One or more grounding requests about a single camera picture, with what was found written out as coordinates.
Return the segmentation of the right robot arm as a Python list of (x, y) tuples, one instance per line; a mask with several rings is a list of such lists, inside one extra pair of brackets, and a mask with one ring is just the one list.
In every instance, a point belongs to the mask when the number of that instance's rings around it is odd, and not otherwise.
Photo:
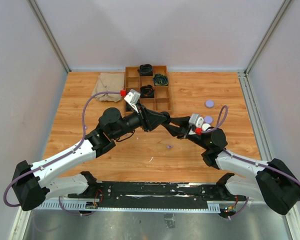
[(286, 215), (300, 201), (300, 181), (280, 159), (255, 160), (227, 150), (224, 131), (204, 123), (202, 117), (170, 118), (165, 129), (178, 139), (187, 139), (202, 147), (205, 164), (229, 171), (216, 188), (217, 196), (228, 200), (240, 195), (263, 201), (280, 215)]

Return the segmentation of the black earbud case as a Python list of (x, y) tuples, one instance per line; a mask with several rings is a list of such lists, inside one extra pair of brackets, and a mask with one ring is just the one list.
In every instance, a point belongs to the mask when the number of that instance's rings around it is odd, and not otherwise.
[(171, 116), (170, 116), (170, 114), (168, 113), (168, 112), (166, 112), (166, 111), (163, 111), (163, 112), (161, 112), (163, 115), (164, 115), (164, 117), (165, 117), (165, 120), (164, 120), (164, 122), (163, 122), (163, 124), (170, 124), (170, 122), (171, 122)]

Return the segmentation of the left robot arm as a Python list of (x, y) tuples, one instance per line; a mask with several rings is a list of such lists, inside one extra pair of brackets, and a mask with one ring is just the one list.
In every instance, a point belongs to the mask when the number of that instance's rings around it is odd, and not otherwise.
[[(169, 123), (168, 112), (157, 112), (138, 105), (137, 110), (125, 117), (115, 107), (107, 108), (98, 119), (98, 124), (90, 133), (84, 133), (82, 139), (68, 149), (44, 160), (28, 163), (19, 162), (14, 170), (11, 183), (3, 194), (3, 201), (8, 207), (21, 207), (30, 211), (42, 204), (53, 192), (51, 181), (75, 166), (96, 159), (115, 147), (115, 140), (125, 134), (142, 128), (151, 132), (159, 125)], [(7, 200), (12, 189), (18, 203)]]

